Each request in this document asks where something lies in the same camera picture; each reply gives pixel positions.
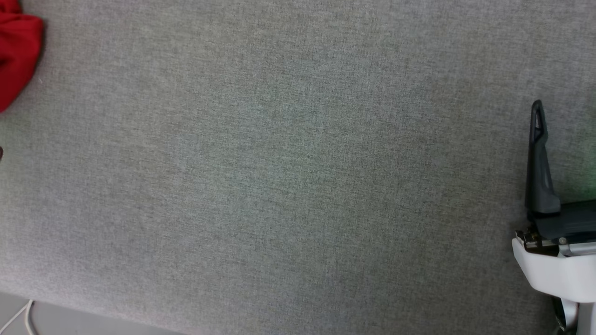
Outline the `white and grey right gripper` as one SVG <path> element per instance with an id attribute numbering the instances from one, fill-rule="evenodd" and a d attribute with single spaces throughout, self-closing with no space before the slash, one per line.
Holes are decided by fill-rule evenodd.
<path id="1" fill-rule="evenodd" d="M 512 240 L 532 288 L 578 303 L 596 302 L 596 200 L 563 204 L 554 191 L 541 100 L 531 106 L 525 206 L 528 229 Z"/>

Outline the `red garment with letter print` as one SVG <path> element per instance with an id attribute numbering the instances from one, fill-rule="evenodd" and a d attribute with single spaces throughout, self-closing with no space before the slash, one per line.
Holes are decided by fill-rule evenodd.
<path id="1" fill-rule="evenodd" d="M 0 0 L 0 113 L 30 82 L 42 50 L 43 20 L 19 0 Z"/>

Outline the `grey fabric sofa seat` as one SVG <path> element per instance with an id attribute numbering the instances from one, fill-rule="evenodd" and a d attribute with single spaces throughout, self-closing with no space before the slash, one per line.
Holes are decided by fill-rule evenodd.
<path id="1" fill-rule="evenodd" d="M 22 0 L 0 291 L 197 335 L 552 335 L 531 105 L 596 199 L 596 0 Z"/>

